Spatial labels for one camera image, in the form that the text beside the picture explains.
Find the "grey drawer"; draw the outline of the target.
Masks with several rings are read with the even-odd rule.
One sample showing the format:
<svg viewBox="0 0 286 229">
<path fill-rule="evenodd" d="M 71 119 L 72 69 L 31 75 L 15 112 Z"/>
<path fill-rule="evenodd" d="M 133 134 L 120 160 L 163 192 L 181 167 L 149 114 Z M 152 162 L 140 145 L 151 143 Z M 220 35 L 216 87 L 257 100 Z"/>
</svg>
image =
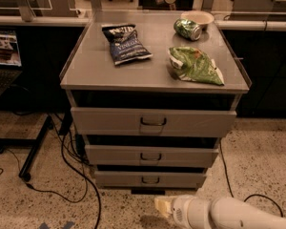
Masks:
<svg viewBox="0 0 286 229">
<path fill-rule="evenodd" d="M 235 121 L 234 111 L 191 111 L 72 107 L 81 135 L 156 135 L 224 137 Z"/>
<path fill-rule="evenodd" d="M 90 164 L 210 168 L 217 149 L 86 145 Z"/>
<path fill-rule="evenodd" d="M 99 187 L 200 188 L 206 179 L 206 175 L 198 173 L 97 171 L 95 178 Z"/>
</svg>

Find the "grey metal drawer cabinet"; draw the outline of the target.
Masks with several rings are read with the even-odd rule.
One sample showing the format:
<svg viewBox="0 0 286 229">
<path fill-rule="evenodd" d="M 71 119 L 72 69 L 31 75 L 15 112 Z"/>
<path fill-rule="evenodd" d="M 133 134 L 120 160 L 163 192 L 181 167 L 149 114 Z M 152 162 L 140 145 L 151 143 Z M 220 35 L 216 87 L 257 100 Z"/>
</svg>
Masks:
<svg viewBox="0 0 286 229">
<path fill-rule="evenodd" d="M 63 73 L 61 86 L 71 107 L 162 109 L 191 111 L 234 111 L 240 97 L 249 90 L 241 66 L 233 58 L 221 31 L 210 25 L 194 46 L 208 54 L 222 71 L 225 84 L 216 86 L 179 80 L 170 64 L 168 49 L 185 46 L 188 40 L 173 29 L 178 12 L 100 11 L 84 30 Z M 106 24 L 135 24 L 139 40 L 152 58 L 124 66 L 112 62 L 109 43 L 101 31 Z M 188 137 L 156 135 L 82 135 L 86 145 L 144 146 L 169 148 L 217 149 L 222 137 Z M 205 174 L 209 168 L 95 165 L 97 171 L 157 172 Z M 168 189 L 154 187 L 127 188 L 143 193 Z"/>
</svg>

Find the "open laptop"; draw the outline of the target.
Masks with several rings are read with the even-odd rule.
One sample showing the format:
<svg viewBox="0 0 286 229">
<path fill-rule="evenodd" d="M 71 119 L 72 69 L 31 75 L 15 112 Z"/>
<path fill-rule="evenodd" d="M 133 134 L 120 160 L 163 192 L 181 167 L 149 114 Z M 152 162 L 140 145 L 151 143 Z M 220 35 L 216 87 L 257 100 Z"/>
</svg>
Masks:
<svg viewBox="0 0 286 229">
<path fill-rule="evenodd" d="M 15 31 L 0 31 L 0 96 L 22 71 Z"/>
</svg>

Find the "green chip bag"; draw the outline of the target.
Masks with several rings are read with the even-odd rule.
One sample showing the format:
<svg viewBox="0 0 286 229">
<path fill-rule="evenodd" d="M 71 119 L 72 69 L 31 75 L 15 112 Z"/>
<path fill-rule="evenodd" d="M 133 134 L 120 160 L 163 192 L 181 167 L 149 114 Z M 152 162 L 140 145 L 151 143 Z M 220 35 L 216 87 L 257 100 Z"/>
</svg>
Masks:
<svg viewBox="0 0 286 229">
<path fill-rule="evenodd" d="M 221 70 L 215 61 L 200 49 L 192 47 L 171 47 L 169 59 L 177 77 L 183 81 L 213 84 L 225 84 Z"/>
</svg>

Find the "blue chip bag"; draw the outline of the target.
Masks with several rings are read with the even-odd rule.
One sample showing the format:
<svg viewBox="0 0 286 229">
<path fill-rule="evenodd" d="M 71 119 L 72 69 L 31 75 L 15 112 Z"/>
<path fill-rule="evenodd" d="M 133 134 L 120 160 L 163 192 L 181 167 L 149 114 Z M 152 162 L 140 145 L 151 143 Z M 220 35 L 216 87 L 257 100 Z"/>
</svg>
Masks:
<svg viewBox="0 0 286 229">
<path fill-rule="evenodd" d="M 135 24 L 103 25 L 102 32 L 110 44 L 115 66 L 153 56 L 139 41 Z"/>
</svg>

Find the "black laptop stand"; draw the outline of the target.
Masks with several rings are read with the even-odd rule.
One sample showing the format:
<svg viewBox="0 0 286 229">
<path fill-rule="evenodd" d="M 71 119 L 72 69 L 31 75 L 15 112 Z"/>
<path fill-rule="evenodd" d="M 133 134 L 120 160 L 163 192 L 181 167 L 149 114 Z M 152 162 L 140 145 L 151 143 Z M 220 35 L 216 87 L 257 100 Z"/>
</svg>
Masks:
<svg viewBox="0 0 286 229">
<path fill-rule="evenodd" d="M 8 147 L 14 148 L 24 148 L 29 149 L 30 152 L 19 172 L 19 177 L 25 181 L 29 182 L 31 180 L 31 165 L 34 162 L 34 158 L 36 157 L 44 138 L 47 135 L 48 130 L 53 128 L 52 118 L 47 116 L 37 137 L 34 139 L 26 139 L 26 138 L 1 138 L 0 137 L 0 154 L 2 154 Z"/>
</svg>

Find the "green soda can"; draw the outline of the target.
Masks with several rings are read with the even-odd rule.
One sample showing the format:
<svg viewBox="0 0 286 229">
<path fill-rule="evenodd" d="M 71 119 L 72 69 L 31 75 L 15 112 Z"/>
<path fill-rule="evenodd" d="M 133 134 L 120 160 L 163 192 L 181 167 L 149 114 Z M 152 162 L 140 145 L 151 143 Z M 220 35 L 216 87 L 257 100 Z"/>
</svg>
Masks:
<svg viewBox="0 0 286 229">
<path fill-rule="evenodd" d="M 200 38 L 202 28 L 192 20 L 179 18 L 174 22 L 174 30 L 186 39 L 196 41 Z"/>
</svg>

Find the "white bowl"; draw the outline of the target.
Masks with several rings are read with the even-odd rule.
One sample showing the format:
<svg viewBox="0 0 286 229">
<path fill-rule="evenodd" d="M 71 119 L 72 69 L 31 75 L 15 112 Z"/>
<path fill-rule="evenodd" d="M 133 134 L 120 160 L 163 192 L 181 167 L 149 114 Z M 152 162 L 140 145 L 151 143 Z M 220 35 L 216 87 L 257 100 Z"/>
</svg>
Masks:
<svg viewBox="0 0 286 229">
<path fill-rule="evenodd" d="M 214 22 L 214 17 L 203 10 L 188 10 L 181 13 L 183 19 L 189 19 L 198 24 L 203 30 L 206 30 Z"/>
</svg>

